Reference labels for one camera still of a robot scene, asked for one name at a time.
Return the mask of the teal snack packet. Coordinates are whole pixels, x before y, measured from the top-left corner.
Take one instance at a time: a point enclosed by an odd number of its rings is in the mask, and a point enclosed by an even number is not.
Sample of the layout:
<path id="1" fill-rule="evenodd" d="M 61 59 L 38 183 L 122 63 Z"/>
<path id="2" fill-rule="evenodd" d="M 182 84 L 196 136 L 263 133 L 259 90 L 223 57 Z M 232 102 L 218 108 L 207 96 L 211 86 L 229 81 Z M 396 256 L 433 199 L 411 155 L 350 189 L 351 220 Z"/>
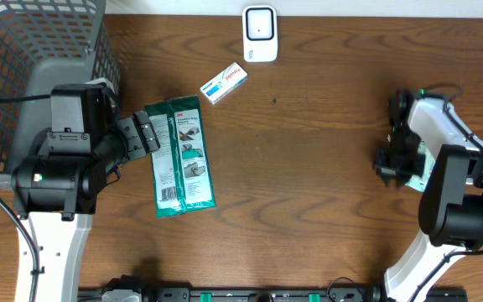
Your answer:
<path id="1" fill-rule="evenodd" d="M 427 149 L 424 141 L 421 141 L 418 146 L 418 155 L 423 155 L 421 160 L 423 173 L 421 175 L 413 175 L 405 185 L 416 191 L 424 192 L 434 168 L 435 158 Z"/>

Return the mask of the large green box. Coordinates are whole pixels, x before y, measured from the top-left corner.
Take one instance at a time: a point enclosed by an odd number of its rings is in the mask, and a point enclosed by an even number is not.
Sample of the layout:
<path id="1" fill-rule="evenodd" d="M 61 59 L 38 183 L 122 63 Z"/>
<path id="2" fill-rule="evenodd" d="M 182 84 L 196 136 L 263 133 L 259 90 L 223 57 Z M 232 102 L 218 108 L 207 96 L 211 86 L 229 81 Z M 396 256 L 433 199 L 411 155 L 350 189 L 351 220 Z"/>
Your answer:
<path id="1" fill-rule="evenodd" d="M 147 105 L 160 148 L 151 153 L 156 217 L 216 207 L 199 97 Z"/>

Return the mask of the white green box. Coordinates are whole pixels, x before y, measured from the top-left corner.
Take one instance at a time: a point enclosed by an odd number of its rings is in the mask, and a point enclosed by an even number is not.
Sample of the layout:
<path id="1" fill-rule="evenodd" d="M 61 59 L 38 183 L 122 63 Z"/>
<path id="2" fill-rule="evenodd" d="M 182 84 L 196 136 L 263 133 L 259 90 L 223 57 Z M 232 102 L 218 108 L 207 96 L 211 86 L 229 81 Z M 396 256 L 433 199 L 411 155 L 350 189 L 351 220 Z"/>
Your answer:
<path id="1" fill-rule="evenodd" d="M 216 104 L 219 100 L 244 83 L 247 78 L 247 72 L 238 63 L 234 62 L 214 78 L 207 81 L 200 88 L 200 92 L 211 104 Z"/>

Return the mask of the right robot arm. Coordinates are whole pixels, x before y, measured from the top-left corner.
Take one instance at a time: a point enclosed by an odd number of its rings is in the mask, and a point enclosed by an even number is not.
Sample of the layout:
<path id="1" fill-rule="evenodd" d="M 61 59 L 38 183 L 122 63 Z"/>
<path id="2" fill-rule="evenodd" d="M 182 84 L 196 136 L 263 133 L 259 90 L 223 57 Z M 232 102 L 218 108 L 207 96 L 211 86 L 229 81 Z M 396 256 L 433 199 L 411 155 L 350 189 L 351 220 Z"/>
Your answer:
<path id="1" fill-rule="evenodd" d="M 454 263 L 483 255 L 483 141 L 444 87 L 399 90 L 387 102 L 392 132 L 372 168 L 386 185 L 419 180 L 424 188 L 418 234 L 367 301 L 425 301 Z"/>

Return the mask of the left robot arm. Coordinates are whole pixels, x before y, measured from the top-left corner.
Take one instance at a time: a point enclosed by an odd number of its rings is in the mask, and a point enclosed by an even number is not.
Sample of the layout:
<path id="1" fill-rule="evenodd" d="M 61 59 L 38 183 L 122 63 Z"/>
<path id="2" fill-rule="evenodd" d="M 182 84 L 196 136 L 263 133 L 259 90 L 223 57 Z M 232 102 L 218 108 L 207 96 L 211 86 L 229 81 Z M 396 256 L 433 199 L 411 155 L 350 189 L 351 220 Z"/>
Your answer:
<path id="1" fill-rule="evenodd" d="M 119 166 L 160 148 L 144 111 L 120 116 L 106 82 L 55 86 L 45 140 L 13 171 L 13 208 L 30 256 L 18 265 L 17 301 L 75 301 L 97 196 Z"/>

